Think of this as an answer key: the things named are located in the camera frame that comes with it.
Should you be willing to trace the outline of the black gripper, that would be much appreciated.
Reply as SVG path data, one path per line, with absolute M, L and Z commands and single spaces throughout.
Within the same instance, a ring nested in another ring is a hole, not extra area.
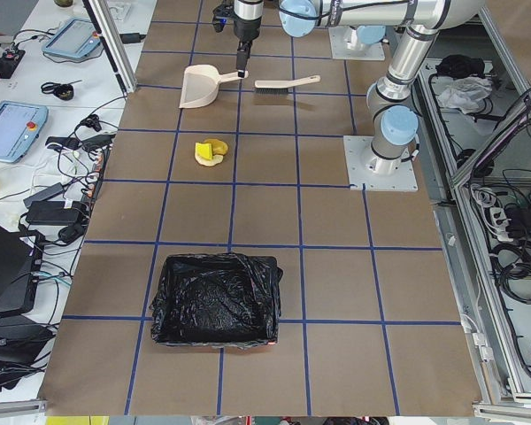
M 259 36 L 262 14 L 262 0 L 234 0 L 234 31 L 240 41 L 235 68 L 240 78 L 246 75 L 252 42 Z

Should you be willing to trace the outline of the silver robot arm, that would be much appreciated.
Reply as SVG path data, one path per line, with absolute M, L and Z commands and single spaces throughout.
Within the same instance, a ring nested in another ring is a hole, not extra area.
M 418 131 L 417 115 L 403 102 L 411 95 L 412 83 L 438 33 L 422 25 L 407 27 L 388 71 L 368 90 L 366 102 L 374 136 L 361 160 L 373 174 L 394 174 Z
M 405 27 L 407 35 L 396 51 L 388 77 L 406 84 L 418 72 L 435 35 L 442 29 L 466 23 L 484 4 L 483 1 L 306 1 L 295 9 L 284 1 L 279 12 L 303 22 L 303 35 L 315 27 Z

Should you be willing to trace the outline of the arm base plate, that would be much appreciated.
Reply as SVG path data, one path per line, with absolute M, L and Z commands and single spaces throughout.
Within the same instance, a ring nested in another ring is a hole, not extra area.
M 387 160 L 372 150 L 373 137 L 346 135 L 343 138 L 351 190 L 415 192 L 419 189 L 412 155 L 404 147 L 400 158 Z
M 383 61 L 385 26 L 331 27 L 328 29 L 333 59 Z

